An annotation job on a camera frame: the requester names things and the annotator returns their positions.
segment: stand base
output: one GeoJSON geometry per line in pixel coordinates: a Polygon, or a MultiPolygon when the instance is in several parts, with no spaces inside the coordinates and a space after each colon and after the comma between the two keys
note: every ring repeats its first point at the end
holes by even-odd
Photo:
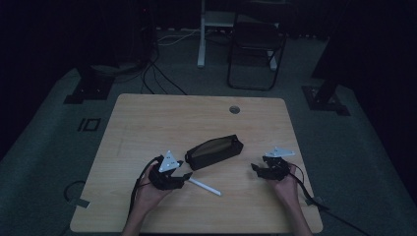
{"type": "Polygon", "coordinates": [[[98,77],[91,81],[81,79],[73,94],[67,95],[64,104],[81,104],[84,100],[105,100],[110,93],[114,78],[98,77]]]}
{"type": "Polygon", "coordinates": [[[324,103],[324,102],[319,102],[315,99],[320,88],[301,87],[301,89],[303,90],[304,95],[306,96],[307,103],[309,104],[309,107],[311,110],[335,111],[337,115],[350,116],[350,113],[347,110],[347,107],[340,103],[336,94],[334,94],[328,100],[328,102],[324,103]]]}

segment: left hand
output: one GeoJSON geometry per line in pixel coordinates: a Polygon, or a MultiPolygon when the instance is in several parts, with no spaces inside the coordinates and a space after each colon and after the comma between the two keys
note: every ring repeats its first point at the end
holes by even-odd
{"type": "Polygon", "coordinates": [[[155,208],[165,196],[172,192],[172,190],[158,190],[150,182],[149,173],[152,168],[153,165],[147,169],[141,180],[140,185],[146,185],[137,190],[133,211],[140,210],[141,212],[148,213],[155,208]]]}

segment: white marker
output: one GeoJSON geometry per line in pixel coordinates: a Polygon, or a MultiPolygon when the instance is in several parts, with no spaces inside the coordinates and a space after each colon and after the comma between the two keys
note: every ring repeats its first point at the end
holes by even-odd
{"type": "Polygon", "coordinates": [[[203,184],[203,183],[202,183],[202,182],[200,182],[200,181],[197,181],[197,180],[195,180],[195,179],[193,179],[193,178],[190,178],[190,179],[189,179],[189,181],[190,181],[191,183],[193,183],[193,184],[196,184],[196,185],[198,185],[198,186],[202,187],[202,188],[203,188],[203,189],[205,189],[205,190],[208,190],[208,191],[210,191],[210,192],[212,192],[212,193],[214,193],[214,194],[216,194],[216,195],[221,196],[221,193],[220,193],[218,190],[216,190],[216,189],[214,189],[214,188],[212,188],[212,187],[209,187],[209,186],[207,186],[207,185],[203,184]]]}

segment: chair leg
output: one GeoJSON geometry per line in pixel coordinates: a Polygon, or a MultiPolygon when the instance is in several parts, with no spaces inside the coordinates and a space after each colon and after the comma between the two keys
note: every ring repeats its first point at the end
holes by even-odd
{"type": "Polygon", "coordinates": [[[231,88],[234,88],[234,86],[232,85],[232,82],[231,82],[231,78],[230,78],[230,73],[231,73],[231,69],[232,69],[232,59],[233,59],[233,43],[231,43],[230,49],[229,49],[229,54],[227,55],[227,62],[228,62],[228,66],[227,66],[227,84],[231,88]]]}
{"type": "Polygon", "coordinates": [[[269,89],[272,89],[276,84],[276,79],[278,78],[279,66],[281,65],[282,55],[284,54],[285,43],[286,43],[286,37],[282,41],[281,49],[279,51],[279,58],[278,58],[278,61],[276,62],[275,74],[273,75],[272,85],[269,87],[269,89]]]}

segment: wooden table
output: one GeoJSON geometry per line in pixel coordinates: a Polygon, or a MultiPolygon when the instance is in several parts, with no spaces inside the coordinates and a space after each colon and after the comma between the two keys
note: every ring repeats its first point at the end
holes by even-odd
{"type": "MultiPolygon", "coordinates": [[[[107,125],[71,222],[76,232],[121,232],[130,194],[145,165],[171,150],[184,160],[187,150],[211,139],[237,135],[241,154],[193,173],[219,190],[217,196],[190,182],[175,190],[146,218],[142,232],[279,233],[290,231],[280,202],[251,163],[274,147],[295,151],[284,159],[297,164],[313,196],[285,102],[279,98],[122,94],[107,125]],[[231,106],[240,112],[233,114],[231,106]]],[[[175,173],[187,173],[184,163],[175,173]]],[[[323,229],[315,206],[299,200],[313,232],[323,229]]]]}

